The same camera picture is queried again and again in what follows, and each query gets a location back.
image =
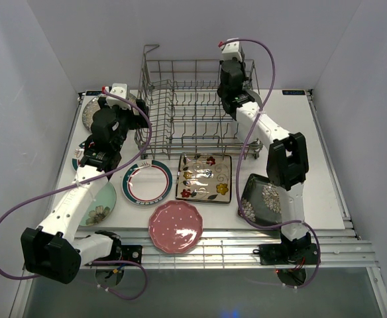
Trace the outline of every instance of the cable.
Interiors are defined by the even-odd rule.
[[[116,295],[117,297],[120,297],[121,299],[124,299],[124,300],[135,300],[136,298],[139,298],[146,290],[146,288],[148,287],[148,274],[146,273],[146,270],[145,268],[138,264],[138,263],[135,263],[135,262],[131,262],[130,260],[113,260],[113,261],[108,261],[108,260],[96,260],[95,262],[92,262],[92,265],[103,265],[103,264],[110,264],[110,263],[113,263],[113,264],[123,264],[123,265],[133,265],[133,266],[136,266],[138,268],[140,268],[144,274],[144,277],[145,277],[145,283],[143,284],[143,288],[141,289],[140,292],[138,292],[136,295],[134,296],[126,296],[126,295],[123,295],[115,290],[112,290],[111,288],[108,288],[106,286],[102,286],[101,284],[99,286],[101,286],[101,288],[105,289],[106,291],[110,292],[110,293],[113,293],[114,295]]]
[[[113,95],[111,93],[108,93],[105,88],[103,87],[102,89],[102,92],[110,97],[114,97],[115,99],[118,99],[120,101],[123,101],[127,104],[129,104],[131,107],[133,107],[134,109],[136,109],[139,114],[142,115],[142,117],[146,120],[146,122],[148,123],[148,128],[149,128],[149,134],[148,134],[148,138],[146,139],[146,142],[145,142],[145,145],[139,150],[139,152],[136,154],[136,156],[134,156],[132,159],[130,159],[128,162],[126,162],[125,164],[123,164],[122,166],[119,166],[118,168],[114,169],[114,170],[111,170],[105,174],[101,174],[100,176],[96,176],[96,177],[93,177],[93,178],[90,178],[90,179],[86,179],[86,180],[82,180],[80,182],[80,184],[86,184],[88,182],[92,182],[92,181],[95,181],[95,180],[98,180],[100,178],[104,178],[104,177],[107,177],[107,176],[110,176],[111,174],[114,174],[115,172],[117,171],[120,171],[124,168],[126,168],[129,164],[131,164],[132,162],[134,162],[145,150],[146,150],[146,147],[148,147],[149,143],[150,143],[150,140],[152,138],[152,123],[149,121],[149,118],[148,116],[145,115],[145,113],[142,111],[142,109],[140,109],[139,107],[137,107],[136,104],[132,103],[131,101],[128,101],[122,97],[119,97],[117,95]],[[17,204],[16,206],[10,208],[10,210],[8,210],[7,212],[5,212],[4,215],[2,215],[0,217],[0,224],[3,222],[3,220],[5,220],[5,218],[10,215],[12,212],[14,212],[15,210],[21,208],[21,207],[24,207],[25,205],[29,204],[29,203],[32,203],[32,202],[35,202],[35,201],[38,201],[40,199],[43,199],[45,197],[50,197],[51,195],[54,195],[54,194],[57,194],[57,193],[60,193],[60,192],[63,192],[63,191],[67,191],[67,190],[70,190],[70,189],[74,189],[75,187],[77,187],[78,185],[77,184],[71,184],[71,185],[67,185],[66,187],[62,187],[60,189],[57,189],[57,190],[54,190],[54,191],[50,191],[50,192],[47,192],[47,193],[44,193],[42,195],[38,195],[36,197],[33,197],[31,199],[28,199],[24,202],[21,202],[20,204]],[[14,275],[10,275],[6,272],[4,272],[1,268],[0,268],[0,274],[3,276],[3,277],[6,277],[10,280],[29,280],[29,279],[32,279],[32,278],[36,278],[36,277],[39,277],[39,275],[30,275],[30,276],[23,276],[23,277],[19,277],[19,276],[14,276]]]
[[[316,246],[317,246],[317,264],[315,266],[315,270],[314,270],[313,274],[311,275],[310,279],[308,281],[306,281],[303,285],[295,286],[295,287],[287,285],[290,288],[304,288],[304,287],[308,286],[311,283],[311,281],[314,279],[314,277],[317,275],[317,272],[319,270],[319,265],[320,265],[320,256],[321,256],[320,244],[319,244],[319,239],[318,239],[315,231],[313,230],[313,228],[310,225],[308,225],[306,222],[303,222],[301,220],[286,221],[286,222],[283,222],[283,223],[280,223],[280,224],[277,224],[277,225],[270,225],[270,226],[267,226],[267,227],[263,227],[263,226],[260,226],[260,225],[257,225],[255,223],[253,223],[250,219],[248,219],[248,217],[245,215],[245,212],[244,212],[244,209],[243,209],[243,206],[242,206],[241,195],[240,195],[240,191],[239,191],[239,172],[241,171],[241,163],[242,163],[243,156],[244,156],[244,153],[245,153],[245,148],[248,145],[248,140],[251,137],[252,132],[254,131],[254,128],[255,128],[255,126],[256,126],[256,124],[257,124],[257,122],[258,122],[258,120],[259,120],[259,118],[261,116],[261,111],[264,109],[264,106],[267,104],[267,101],[268,101],[268,99],[270,97],[270,94],[273,91],[274,80],[276,78],[276,65],[274,63],[274,57],[273,57],[273,54],[271,53],[270,49],[264,43],[262,43],[261,41],[251,40],[249,38],[234,38],[232,40],[228,40],[228,41],[225,41],[225,42],[220,42],[219,43],[219,47],[222,47],[223,45],[226,45],[226,44],[229,44],[229,43],[232,43],[232,42],[238,42],[238,41],[240,41],[240,42],[253,42],[253,43],[256,43],[256,44],[262,46],[267,51],[267,53],[270,56],[270,59],[272,61],[272,83],[270,84],[270,88],[268,90],[266,98],[262,102],[262,105],[260,105],[260,111],[257,113],[257,116],[255,117],[255,120],[252,123],[251,129],[248,132],[247,137],[245,138],[245,141],[244,141],[244,143],[242,145],[241,154],[239,155],[239,159],[238,159],[238,165],[237,165],[237,169],[236,169],[236,179],[235,179],[236,180],[236,186],[235,186],[235,189],[236,189],[236,198],[237,198],[237,201],[238,201],[239,211],[241,212],[242,217],[244,218],[244,220],[249,225],[251,225],[252,227],[255,227],[256,229],[265,230],[265,231],[269,231],[269,230],[273,231],[273,230],[281,229],[284,225],[288,225],[288,224],[292,224],[292,223],[302,223],[304,226],[306,226],[310,230],[310,232],[314,236],[315,243],[316,243]]]

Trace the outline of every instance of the yellow flower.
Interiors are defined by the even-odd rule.
[[[215,187],[217,188],[217,192],[221,195],[225,195],[229,191],[227,184],[217,184]]]
[[[189,179],[192,179],[192,176],[193,176],[193,175],[194,175],[193,173],[187,171],[187,172],[185,172],[185,173],[183,174],[183,177],[184,177],[185,179],[189,180]]]

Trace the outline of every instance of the dish rack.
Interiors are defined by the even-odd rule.
[[[142,159],[181,154],[239,155],[239,124],[223,110],[217,95],[219,60],[154,60],[144,47],[138,98],[149,107],[152,139]],[[254,60],[246,60],[245,89],[258,89]],[[145,145],[148,129],[138,129],[135,142]],[[251,142],[245,157],[258,158],[263,145]]]

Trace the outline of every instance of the metal rack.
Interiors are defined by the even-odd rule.
[[[152,139],[142,155],[180,156],[183,153],[238,155],[239,126],[227,115],[217,95],[219,60],[153,60],[148,53],[159,45],[144,47],[138,98],[150,109]],[[259,89],[253,60],[246,60],[246,89]],[[139,129],[135,142],[142,148],[147,129]],[[258,158],[262,144],[250,143],[245,157]]]

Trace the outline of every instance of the pink scalloped plate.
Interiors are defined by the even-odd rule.
[[[156,247],[168,254],[184,253],[202,235],[202,217],[185,201],[168,201],[155,209],[149,219],[149,235]]]

